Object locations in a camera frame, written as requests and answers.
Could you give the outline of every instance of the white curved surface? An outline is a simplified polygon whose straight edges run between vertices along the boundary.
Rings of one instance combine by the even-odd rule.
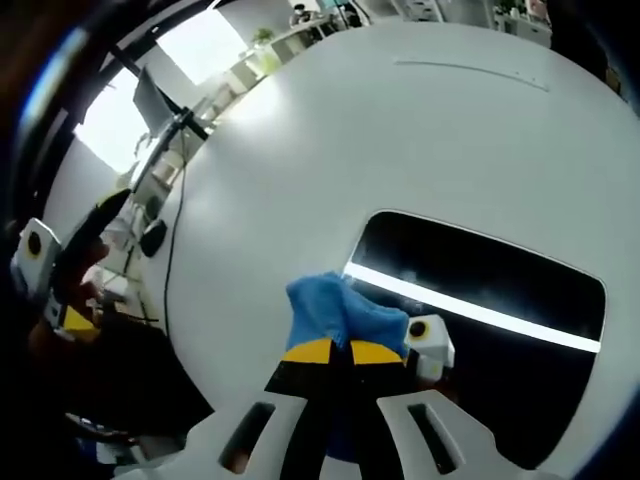
[[[461,225],[606,286],[602,351],[543,464],[568,476],[638,385],[639,129],[604,84],[509,35],[394,22],[334,35],[250,92],[189,165],[169,289],[178,356],[218,409],[273,372],[285,285],[340,271],[374,212]],[[168,244],[145,272],[158,306]]]

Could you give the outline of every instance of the potted plant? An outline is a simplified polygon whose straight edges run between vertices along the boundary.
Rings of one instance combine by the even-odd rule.
[[[268,28],[259,28],[253,36],[253,44],[255,46],[266,45],[275,38],[273,31]]]

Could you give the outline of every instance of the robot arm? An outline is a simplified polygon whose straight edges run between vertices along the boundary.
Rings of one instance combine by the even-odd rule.
[[[346,352],[329,339],[300,345],[285,354],[265,391],[194,427],[182,452],[118,478],[319,478],[336,418],[345,415],[363,479],[558,478],[506,460],[492,433],[440,393],[403,392],[406,373],[381,345],[353,341]]]

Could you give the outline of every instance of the bright window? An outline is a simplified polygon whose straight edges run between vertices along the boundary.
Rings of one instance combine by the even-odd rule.
[[[149,131],[133,103],[138,79],[122,69],[98,94],[75,134],[117,173],[129,170],[140,137]]]
[[[217,10],[205,10],[157,39],[158,45],[196,85],[228,70],[247,49]]]

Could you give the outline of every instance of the blue towel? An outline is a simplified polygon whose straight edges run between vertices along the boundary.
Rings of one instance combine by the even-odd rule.
[[[287,286],[287,294],[293,309],[287,350],[330,337],[341,349],[350,340],[364,340],[384,345],[401,357],[407,355],[404,337],[409,316],[367,300],[339,275],[302,277]]]

